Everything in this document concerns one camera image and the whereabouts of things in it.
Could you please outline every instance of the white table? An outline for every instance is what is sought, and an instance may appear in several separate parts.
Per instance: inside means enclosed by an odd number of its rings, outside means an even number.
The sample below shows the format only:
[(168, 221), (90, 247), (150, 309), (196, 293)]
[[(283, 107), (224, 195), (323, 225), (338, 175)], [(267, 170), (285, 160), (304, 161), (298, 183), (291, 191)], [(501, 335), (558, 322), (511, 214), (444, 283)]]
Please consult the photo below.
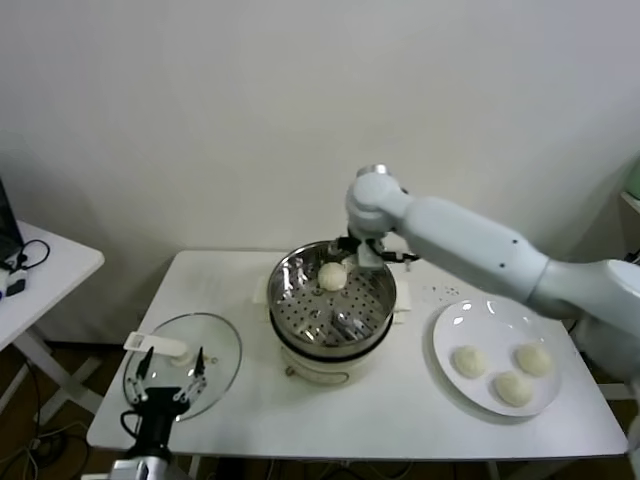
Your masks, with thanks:
[[(80, 285), (103, 263), (102, 253), (53, 233), (18, 222), (25, 242), (32, 239), (45, 241), (51, 247), (46, 262), (32, 270), (27, 277), (27, 288), (15, 296), (0, 301), (0, 349), (13, 343), (29, 360), (37, 365), (58, 385), (59, 390), (40, 410), (44, 425), (69, 399), (95, 413), (102, 397), (85, 388), (82, 381), (100, 365), (89, 358), (74, 375), (70, 375), (50, 355), (50, 350), (37, 334), (28, 331), (42, 315)], [(44, 253), (40, 245), (28, 247), (29, 263), (38, 261)], [(0, 412), (27, 374), (22, 367), (0, 398)]]
[[(517, 420), (475, 407), (437, 368), (431, 350), (434, 313), (479, 292), (426, 262), (410, 273), (413, 311), (376, 351), (371, 373), (345, 387), (317, 386), (284, 375), (265, 308), (252, 303), (260, 276), (277, 252), (186, 251), (178, 254), (140, 330), (187, 312), (231, 321), (243, 359), (231, 389), (211, 410), (175, 425), (175, 453), (331, 459), (567, 459), (618, 455), (627, 442), (560, 323), (540, 320), (562, 368), (556, 400), (540, 415)], [(459, 296), (446, 293), (455, 287)], [(118, 423), (126, 358), (88, 433), (95, 447), (122, 450), (132, 439)]]

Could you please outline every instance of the white wall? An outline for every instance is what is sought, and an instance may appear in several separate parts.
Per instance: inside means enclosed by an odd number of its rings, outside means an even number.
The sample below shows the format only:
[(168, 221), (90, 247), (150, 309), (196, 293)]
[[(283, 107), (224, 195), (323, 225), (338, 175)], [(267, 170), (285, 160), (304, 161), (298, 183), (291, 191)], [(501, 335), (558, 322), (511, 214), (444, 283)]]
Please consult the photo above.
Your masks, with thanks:
[(107, 258), (44, 330), (122, 339), (180, 249), (341, 233), (375, 162), (548, 252), (618, 254), (639, 18), (634, 0), (2, 2), (0, 174), (22, 218)]

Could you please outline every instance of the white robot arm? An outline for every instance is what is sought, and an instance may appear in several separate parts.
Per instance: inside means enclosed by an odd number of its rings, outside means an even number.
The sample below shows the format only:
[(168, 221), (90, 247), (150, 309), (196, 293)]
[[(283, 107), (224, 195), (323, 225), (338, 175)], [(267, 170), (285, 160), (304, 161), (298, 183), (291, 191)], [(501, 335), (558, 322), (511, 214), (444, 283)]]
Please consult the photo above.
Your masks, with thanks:
[(578, 346), (611, 375), (640, 377), (640, 267), (549, 259), (513, 230), (439, 198), (413, 198), (383, 165), (358, 172), (347, 194), (358, 262), (381, 265), (381, 240), (403, 237), (421, 258), (550, 318), (580, 318)]

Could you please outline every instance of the glass lid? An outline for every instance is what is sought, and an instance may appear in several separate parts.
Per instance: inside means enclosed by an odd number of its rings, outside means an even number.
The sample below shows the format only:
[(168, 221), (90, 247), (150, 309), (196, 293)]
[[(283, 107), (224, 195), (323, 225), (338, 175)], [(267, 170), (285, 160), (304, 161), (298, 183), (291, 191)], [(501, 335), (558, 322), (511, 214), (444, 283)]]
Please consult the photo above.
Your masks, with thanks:
[[(189, 410), (176, 417), (176, 421), (188, 420), (208, 410), (229, 390), (240, 369), (242, 342), (237, 330), (227, 320), (213, 313), (188, 313), (166, 321), (152, 335), (186, 343), (189, 355), (178, 361), (154, 354), (143, 381), (145, 388), (187, 388), (193, 380), (198, 351), (200, 347), (203, 349), (206, 387)], [(134, 393), (126, 387), (127, 378), (135, 378), (145, 354), (133, 353), (125, 368), (122, 388), (129, 405), (132, 405)]]

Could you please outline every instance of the steamed bun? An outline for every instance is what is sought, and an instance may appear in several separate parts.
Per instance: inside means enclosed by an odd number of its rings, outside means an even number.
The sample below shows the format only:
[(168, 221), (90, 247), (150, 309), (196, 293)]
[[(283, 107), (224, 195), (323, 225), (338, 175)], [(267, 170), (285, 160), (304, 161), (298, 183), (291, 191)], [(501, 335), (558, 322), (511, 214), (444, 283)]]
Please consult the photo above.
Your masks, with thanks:
[(347, 284), (347, 270), (339, 263), (325, 263), (318, 272), (318, 285), (330, 292), (342, 290)]
[(504, 372), (493, 380), (496, 392), (513, 407), (524, 407), (533, 398), (531, 383), (515, 372)]
[(553, 369), (551, 356), (538, 343), (529, 343), (518, 347), (516, 360), (523, 371), (534, 377), (543, 377)]
[(465, 345), (453, 352), (453, 366), (464, 377), (478, 378), (487, 371), (487, 357), (476, 347)]

